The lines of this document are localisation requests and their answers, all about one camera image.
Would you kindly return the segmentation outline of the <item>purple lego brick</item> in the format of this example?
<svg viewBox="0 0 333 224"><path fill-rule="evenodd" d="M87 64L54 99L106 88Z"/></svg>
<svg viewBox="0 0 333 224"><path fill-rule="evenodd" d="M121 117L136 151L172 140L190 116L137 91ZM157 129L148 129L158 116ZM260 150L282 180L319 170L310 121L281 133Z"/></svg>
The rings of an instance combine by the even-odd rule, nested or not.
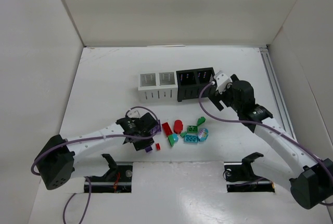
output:
<svg viewBox="0 0 333 224"><path fill-rule="evenodd" d="M145 152L146 153L149 153L149 152L151 152L153 149L152 149L152 146L150 145L150 146L147 146L146 148L145 148Z"/></svg>

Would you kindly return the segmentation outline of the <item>small red lego brick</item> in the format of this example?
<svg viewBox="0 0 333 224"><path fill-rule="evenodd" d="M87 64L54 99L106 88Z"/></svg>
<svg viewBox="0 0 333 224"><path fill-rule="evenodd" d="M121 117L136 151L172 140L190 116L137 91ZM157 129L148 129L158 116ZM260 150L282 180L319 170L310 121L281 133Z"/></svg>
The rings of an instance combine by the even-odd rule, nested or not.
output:
<svg viewBox="0 0 333 224"><path fill-rule="evenodd" d="M159 143L156 143L156 149L159 151L161 150L161 147L160 147L160 144Z"/></svg>

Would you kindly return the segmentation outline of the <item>red rectangular lego brick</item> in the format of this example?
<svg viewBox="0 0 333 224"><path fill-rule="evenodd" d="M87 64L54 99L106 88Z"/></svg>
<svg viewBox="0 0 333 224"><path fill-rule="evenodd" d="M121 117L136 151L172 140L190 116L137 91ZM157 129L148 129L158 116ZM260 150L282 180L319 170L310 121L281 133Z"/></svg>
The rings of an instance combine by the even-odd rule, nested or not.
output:
<svg viewBox="0 0 333 224"><path fill-rule="evenodd" d="M163 132L166 136L173 134L171 127L167 122L163 123L161 126L162 126Z"/></svg>

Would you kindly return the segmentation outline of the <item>red rounded lego brick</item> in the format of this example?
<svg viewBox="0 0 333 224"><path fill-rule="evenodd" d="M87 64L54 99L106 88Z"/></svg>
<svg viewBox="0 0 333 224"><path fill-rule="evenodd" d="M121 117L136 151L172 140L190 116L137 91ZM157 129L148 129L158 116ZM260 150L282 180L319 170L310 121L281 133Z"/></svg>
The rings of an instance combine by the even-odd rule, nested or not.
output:
<svg viewBox="0 0 333 224"><path fill-rule="evenodd" d="M175 120L173 131L175 134L181 134L183 131L183 123L181 120Z"/></svg>

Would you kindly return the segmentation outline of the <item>purple lego with orange print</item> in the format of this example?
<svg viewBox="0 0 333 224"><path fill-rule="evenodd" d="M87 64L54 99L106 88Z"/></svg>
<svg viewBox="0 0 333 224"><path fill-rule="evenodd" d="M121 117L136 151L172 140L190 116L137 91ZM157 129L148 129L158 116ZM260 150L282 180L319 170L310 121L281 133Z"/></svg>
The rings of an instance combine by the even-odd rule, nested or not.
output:
<svg viewBox="0 0 333 224"><path fill-rule="evenodd" d="M161 132L161 125L156 125L150 130L150 134L158 134Z"/></svg>

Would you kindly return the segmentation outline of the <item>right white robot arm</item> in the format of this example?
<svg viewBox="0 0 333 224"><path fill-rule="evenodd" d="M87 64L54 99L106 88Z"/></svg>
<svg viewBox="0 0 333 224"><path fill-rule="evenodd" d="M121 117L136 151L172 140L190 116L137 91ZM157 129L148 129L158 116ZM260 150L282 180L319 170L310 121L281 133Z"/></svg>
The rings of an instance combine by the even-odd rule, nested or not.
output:
<svg viewBox="0 0 333 224"><path fill-rule="evenodd" d="M236 75L228 77L220 71L213 77L215 92L209 96L218 110L232 108L238 119L252 133L264 140L289 166L282 180L296 202L305 209L326 202L332 196L332 160L320 159L297 143L279 125L273 114L257 104L252 85L239 80Z"/></svg>

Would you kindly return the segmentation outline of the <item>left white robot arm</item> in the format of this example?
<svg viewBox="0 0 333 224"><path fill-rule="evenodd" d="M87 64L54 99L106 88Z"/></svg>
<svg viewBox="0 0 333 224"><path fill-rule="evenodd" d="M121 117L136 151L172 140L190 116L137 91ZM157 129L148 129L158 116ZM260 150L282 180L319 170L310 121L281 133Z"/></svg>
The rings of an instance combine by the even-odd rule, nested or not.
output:
<svg viewBox="0 0 333 224"><path fill-rule="evenodd" d="M160 122L151 113L141 117L125 116L98 131L63 138L52 136L35 158L31 171L40 176L47 190L63 186L74 177L84 176L78 168L87 156L106 148L131 143L136 151L154 144L153 137L160 131Z"/></svg>

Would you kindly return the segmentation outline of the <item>green and blue lego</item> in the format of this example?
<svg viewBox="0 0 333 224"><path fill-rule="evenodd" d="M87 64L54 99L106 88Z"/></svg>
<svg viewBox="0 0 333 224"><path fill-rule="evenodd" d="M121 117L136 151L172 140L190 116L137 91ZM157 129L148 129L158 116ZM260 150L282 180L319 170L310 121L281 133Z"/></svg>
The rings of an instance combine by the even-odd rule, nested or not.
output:
<svg viewBox="0 0 333 224"><path fill-rule="evenodd" d="M178 135L175 133L169 135L168 141L169 141L170 146L173 147L174 144L178 142Z"/></svg>

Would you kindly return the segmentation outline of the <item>white double container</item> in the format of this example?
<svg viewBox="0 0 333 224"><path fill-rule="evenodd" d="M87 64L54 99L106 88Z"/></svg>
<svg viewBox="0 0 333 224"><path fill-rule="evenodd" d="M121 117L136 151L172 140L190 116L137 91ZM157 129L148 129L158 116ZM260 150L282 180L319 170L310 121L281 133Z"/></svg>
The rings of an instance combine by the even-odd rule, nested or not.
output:
<svg viewBox="0 0 333 224"><path fill-rule="evenodd" d="M138 97L141 103L176 101L177 93L178 84L175 71L138 75Z"/></svg>

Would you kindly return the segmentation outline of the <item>green sloped lego brick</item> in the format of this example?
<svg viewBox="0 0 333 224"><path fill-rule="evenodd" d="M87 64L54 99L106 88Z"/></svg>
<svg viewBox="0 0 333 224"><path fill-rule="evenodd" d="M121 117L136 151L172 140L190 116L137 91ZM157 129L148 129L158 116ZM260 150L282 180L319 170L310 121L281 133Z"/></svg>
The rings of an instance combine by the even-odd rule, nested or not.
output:
<svg viewBox="0 0 333 224"><path fill-rule="evenodd" d="M203 123L205 123L206 121L206 118L205 117L200 117L198 120L197 120L197 124L196 126L200 126L202 125Z"/></svg>

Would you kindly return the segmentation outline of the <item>green square lego brick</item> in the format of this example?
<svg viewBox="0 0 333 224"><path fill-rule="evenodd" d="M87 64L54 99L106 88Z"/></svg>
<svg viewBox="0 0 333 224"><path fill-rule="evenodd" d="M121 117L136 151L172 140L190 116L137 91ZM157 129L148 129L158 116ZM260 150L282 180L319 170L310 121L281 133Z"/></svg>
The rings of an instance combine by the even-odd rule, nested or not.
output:
<svg viewBox="0 0 333 224"><path fill-rule="evenodd" d="M188 133L197 133L198 132L198 127L194 125L188 125L187 126L187 132Z"/></svg>

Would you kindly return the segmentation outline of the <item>black double container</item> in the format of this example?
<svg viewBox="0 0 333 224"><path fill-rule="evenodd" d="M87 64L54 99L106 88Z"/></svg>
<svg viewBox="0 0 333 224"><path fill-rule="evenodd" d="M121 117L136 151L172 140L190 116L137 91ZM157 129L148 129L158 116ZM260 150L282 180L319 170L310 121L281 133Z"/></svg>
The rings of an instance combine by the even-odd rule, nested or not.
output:
<svg viewBox="0 0 333 224"><path fill-rule="evenodd" d="M202 89L213 81L213 67L176 71L177 101L197 99Z"/></svg>

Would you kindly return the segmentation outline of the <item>cyan flat lego brick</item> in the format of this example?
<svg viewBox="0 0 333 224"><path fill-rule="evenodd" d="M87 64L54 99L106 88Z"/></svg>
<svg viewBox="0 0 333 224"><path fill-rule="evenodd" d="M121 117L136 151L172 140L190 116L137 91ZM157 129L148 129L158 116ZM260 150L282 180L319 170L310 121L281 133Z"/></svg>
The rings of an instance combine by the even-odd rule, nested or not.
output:
<svg viewBox="0 0 333 224"><path fill-rule="evenodd" d="M198 141L198 137L196 135L186 134L184 136L184 142L185 143L196 144L199 141Z"/></svg>

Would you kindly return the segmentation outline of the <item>cyan printed round lego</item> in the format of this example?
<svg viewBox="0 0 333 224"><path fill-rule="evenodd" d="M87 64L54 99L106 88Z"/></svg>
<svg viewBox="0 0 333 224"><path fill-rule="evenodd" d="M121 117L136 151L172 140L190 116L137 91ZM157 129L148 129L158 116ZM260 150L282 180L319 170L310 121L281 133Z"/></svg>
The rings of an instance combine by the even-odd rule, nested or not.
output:
<svg viewBox="0 0 333 224"><path fill-rule="evenodd" d="M209 131L207 128L201 128L197 133L198 142L205 142L209 136Z"/></svg>

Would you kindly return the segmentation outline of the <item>aluminium rail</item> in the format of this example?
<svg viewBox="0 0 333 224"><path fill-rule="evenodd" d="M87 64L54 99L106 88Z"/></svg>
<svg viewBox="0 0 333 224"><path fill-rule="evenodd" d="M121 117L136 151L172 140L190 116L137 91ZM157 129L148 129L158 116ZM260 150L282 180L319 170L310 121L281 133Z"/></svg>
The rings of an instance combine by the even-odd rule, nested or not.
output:
<svg viewBox="0 0 333 224"><path fill-rule="evenodd" d="M278 113L274 114L277 121L283 126L288 134L291 135L292 138L295 138L294 129L291 123L291 119L288 114L287 106L283 98L283 94L281 92L278 79L273 67L273 63L271 61L271 57L268 51L268 47L260 47L259 52L262 56L262 60L264 63L264 67L266 70L266 74L271 86L271 90L273 93L273 98L276 104L276 108Z"/></svg>

